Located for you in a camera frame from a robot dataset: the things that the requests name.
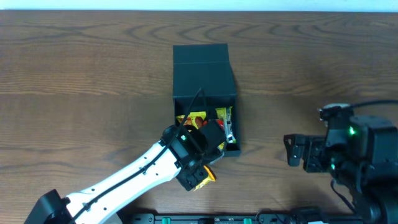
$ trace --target green led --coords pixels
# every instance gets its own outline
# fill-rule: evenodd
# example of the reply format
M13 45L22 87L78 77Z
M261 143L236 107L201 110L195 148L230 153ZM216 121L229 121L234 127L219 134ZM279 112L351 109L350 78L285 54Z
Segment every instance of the green led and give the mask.
M349 127L349 134L350 135L354 135L355 134L355 130L353 127Z

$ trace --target light blue wall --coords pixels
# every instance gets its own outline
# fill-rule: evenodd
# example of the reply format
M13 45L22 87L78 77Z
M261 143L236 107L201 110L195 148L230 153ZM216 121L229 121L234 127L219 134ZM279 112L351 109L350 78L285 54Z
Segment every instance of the light blue wall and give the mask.
M398 12L398 0L0 0L0 9Z

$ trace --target wire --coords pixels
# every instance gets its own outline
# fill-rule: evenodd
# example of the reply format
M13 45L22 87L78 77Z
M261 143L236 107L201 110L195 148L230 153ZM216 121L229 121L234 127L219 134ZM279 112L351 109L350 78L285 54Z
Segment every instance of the wire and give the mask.
M202 92L203 97L205 97L205 92L202 90L202 88L199 88L199 90L197 91L197 93L195 94L195 96L193 97L191 103L189 104L188 110L184 116L184 119L182 120L182 122L179 124L177 130L174 132L173 137L171 138L171 140L169 141L169 143L166 144L166 146L163 148L163 150L161 150L161 152L153 159L151 160L147 165L145 165L142 169L140 169L139 171L135 172L133 175L130 175L129 177L127 177L126 179L120 181L119 183L113 185L112 187L106 189L105 191L101 192L99 195L97 195L95 198L93 198L92 200L90 200L88 203L84 204L83 208L81 208L79 210L78 213L76 213L76 215L68 222L68 224L74 224L75 221L80 217L81 214L83 214L84 211L87 211L90 209L90 207L96 203L101 197L104 197L106 194L110 193L112 190L122 186L123 184L125 184L126 182L130 181L131 179L137 177L139 174L142 174L143 172L145 172L151 165L153 165L163 154L166 150L169 149L169 147L171 146L172 142L174 141L174 139L177 137L177 135L180 133L181 128L183 126L183 124L187 121L188 116L190 114L190 111L192 109L192 106L194 104L194 102L196 101L199 93Z
M273 211L273 210L270 209L270 208L264 208L264 209L261 209L259 212L257 212L256 218L254 219L255 222L257 221L257 217L258 217L259 215L261 215L261 213L262 213L264 210L268 210L268 211L272 212L272 213L276 216L276 218L278 219L278 221L280 221L282 224L285 223L284 221L282 221L281 218L279 218L278 214L276 214L276 212Z
M373 100L373 101L367 101L367 102L362 102L362 103L355 103L353 105L349 105L347 107L343 107L342 109L353 109L353 108L360 108L364 106L371 106L371 105L381 105L381 104L397 104L398 105L398 100Z
M347 207L348 207L354 214L356 214L355 208L354 208L353 205L347 200L347 198L344 197L344 196L343 196L342 194L340 194L339 192L337 192L337 190L335 189L335 183L336 183L336 181L335 181L334 179L330 182L330 187L331 187L331 189L337 194L337 196L339 196L340 199L342 199L342 201L347 205Z

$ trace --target black cable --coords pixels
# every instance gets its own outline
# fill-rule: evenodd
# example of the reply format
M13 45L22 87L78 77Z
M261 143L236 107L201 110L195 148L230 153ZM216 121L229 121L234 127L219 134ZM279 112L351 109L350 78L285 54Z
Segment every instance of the black cable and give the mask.
M120 181L119 183L113 185L112 187L106 189L105 191L103 191L102 193L100 193L99 195L97 195L95 198L93 198L92 200L90 200L88 203L84 204L83 208L81 208L79 210L78 213L76 213L76 215L68 222L68 224L74 224L75 221L80 217L81 214L83 214L84 211L87 211L90 209L90 207L96 203L101 197L104 197L106 194L110 193L112 190L122 186L123 184L125 184L126 182L130 181L131 179L137 177L139 174L142 174L143 172L145 172L151 165L153 165L162 155L163 153L169 149L169 147L171 146L172 142L174 141L174 139L177 137L177 135L180 133L181 128L183 126L183 124L187 121L188 116L190 114L190 111L192 109L192 106L194 104L194 102L196 101L199 93L202 92L203 97L205 97L205 92L199 88L199 90L197 91L196 95L193 97L191 103L189 104L188 110L184 116L184 119L182 120L182 122L180 123L180 125L178 126L177 130L175 130L173 137L171 138L170 142L166 144L166 146L163 148L163 150L161 150L161 152L153 159L151 160L147 165L145 165L142 169L140 169L139 171L135 172L133 175L130 175L129 177L127 177L126 179Z
M342 109L353 109L353 108L360 108L360 107L364 107L364 106L380 105L380 104L397 104L398 105L398 100L373 100L373 101L367 101L367 102L362 102L362 103L355 103L353 105L343 107Z
M331 189L337 194L337 196L339 196L340 199L342 199L342 201L347 205L347 207L355 214L355 208L353 207L353 205L347 200L346 197L344 197L342 194L340 194L339 192L337 192L337 190L335 189L335 183L336 181L333 179L330 182L330 187Z
M273 210L270 209L270 208L264 208L264 209L261 209L259 212L257 212L256 218L254 219L254 221L257 221L257 217L258 217L259 215L261 215L261 213L262 213L264 210L268 210L268 211L272 212L272 213L275 215L275 217L278 219L278 221L280 221L282 224L285 223L281 218L279 218L278 214L276 214L276 212L273 211Z

